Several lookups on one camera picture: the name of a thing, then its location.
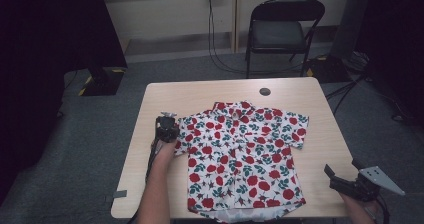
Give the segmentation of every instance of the black round grommet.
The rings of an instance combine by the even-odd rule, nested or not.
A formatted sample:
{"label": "black round grommet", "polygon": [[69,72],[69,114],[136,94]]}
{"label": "black round grommet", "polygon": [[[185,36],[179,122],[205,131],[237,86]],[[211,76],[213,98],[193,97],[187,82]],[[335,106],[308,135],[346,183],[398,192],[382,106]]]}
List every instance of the black round grommet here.
{"label": "black round grommet", "polygon": [[261,93],[262,96],[269,96],[269,94],[271,94],[271,90],[269,90],[268,88],[261,88],[259,90],[259,93]]}

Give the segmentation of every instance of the shirt collar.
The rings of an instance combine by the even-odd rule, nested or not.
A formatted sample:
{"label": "shirt collar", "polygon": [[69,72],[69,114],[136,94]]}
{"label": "shirt collar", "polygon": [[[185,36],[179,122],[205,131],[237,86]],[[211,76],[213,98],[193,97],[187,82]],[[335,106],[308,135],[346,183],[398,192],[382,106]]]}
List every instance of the shirt collar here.
{"label": "shirt collar", "polygon": [[215,102],[212,113],[215,115],[223,115],[228,117],[234,117],[234,113],[238,117],[251,113],[254,110],[254,106],[249,101],[240,101],[234,103]]}

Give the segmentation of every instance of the table top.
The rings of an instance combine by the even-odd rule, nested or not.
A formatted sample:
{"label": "table top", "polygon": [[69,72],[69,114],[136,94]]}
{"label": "table top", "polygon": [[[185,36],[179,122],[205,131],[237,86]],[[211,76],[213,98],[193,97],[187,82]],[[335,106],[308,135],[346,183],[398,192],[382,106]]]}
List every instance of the table top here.
{"label": "table top", "polygon": [[[259,90],[271,93],[262,95]],[[329,164],[337,176],[354,180],[358,171],[315,78],[244,79],[197,82],[152,83],[146,88],[128,149],[117,191],[126,197],[114,199],[112,216],[130,218],[140,203],[144,177],[154,138],[155,120],[162,111],[185,117],[211,109],[214,102],[248,100],[259,107],[272,107],[309,116],[302,150],[292,148],[294,164],[306,205],[286,217],[341,217],[345,206],[338,193],[329,188],[324,173]],[[187,210],[187,154],[176,157],[168,173],[171,218],[201,218]]]}

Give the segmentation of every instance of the short-sleeved shirt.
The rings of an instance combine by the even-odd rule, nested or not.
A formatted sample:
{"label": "short-sleeved shirt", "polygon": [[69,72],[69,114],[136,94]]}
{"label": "short-sleeved shirt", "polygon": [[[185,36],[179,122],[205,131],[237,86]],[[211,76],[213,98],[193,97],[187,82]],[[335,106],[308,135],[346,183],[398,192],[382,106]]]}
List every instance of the short-sleeved shirt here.
{"label": "short-sleeved shirt", "polygon": [[175,154],[188,152],[188,209],[233,223],[278,219],[304,205],[290,147],[308,117],[249,101],[180,118]]}

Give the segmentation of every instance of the chair backrest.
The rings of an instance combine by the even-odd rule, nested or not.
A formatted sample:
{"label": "chair backrest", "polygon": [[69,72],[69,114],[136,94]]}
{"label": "chair backrest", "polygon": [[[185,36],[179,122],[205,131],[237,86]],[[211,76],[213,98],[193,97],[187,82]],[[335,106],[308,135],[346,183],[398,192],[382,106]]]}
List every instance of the chair backrest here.
{"label": "chair backrest", "polygon": [[317,0],[270,0],[256,6],[250,20],[318,22],[324,13],[325,6]]}

